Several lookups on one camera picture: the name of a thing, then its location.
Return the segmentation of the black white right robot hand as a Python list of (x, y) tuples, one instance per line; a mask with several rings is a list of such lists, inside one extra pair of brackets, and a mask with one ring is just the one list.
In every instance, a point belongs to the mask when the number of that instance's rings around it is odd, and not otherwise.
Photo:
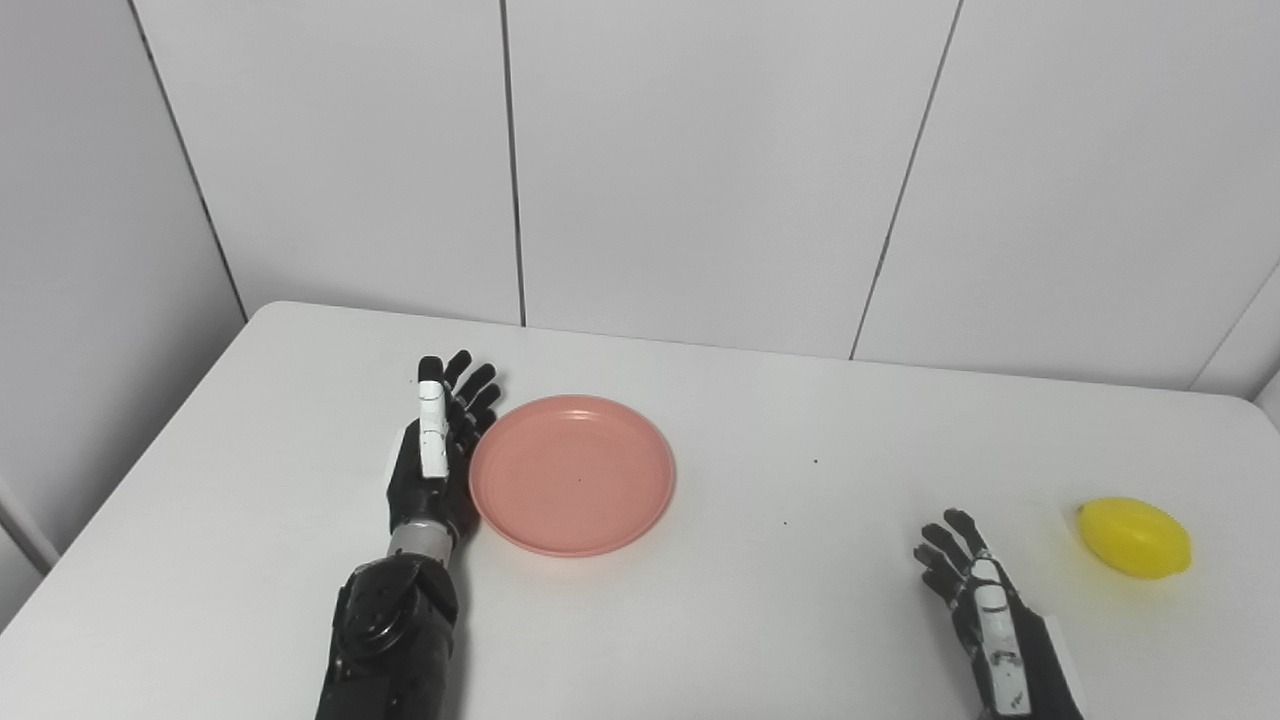
[(1029, 609), (961, 509), (922, 528), (911, 555), (969, 657), (982, 719), (1080, 719), (1044, 618)]

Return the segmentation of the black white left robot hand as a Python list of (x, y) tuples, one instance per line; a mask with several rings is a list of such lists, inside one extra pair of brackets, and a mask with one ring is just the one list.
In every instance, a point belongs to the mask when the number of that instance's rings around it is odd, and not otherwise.
[(387, 488), (389, 528), (410, 520), (439, 521), (453, 541), (461, 543), (474, 537), (480, 523), (472, 491), (470, 468), (480, 439), (497, 421), (494, 405), (500, 397), (497, 369), (490, 363), (475, 364), (472, 354), (462, 348), (449, 360), (428, 355), (419, 363), (419, 382), (439, 388), (436, 404), (442, 432), (433, 427), (430, 465), (422, 460), (420, 419), (415, 418), (403, 430), (396, 464)]

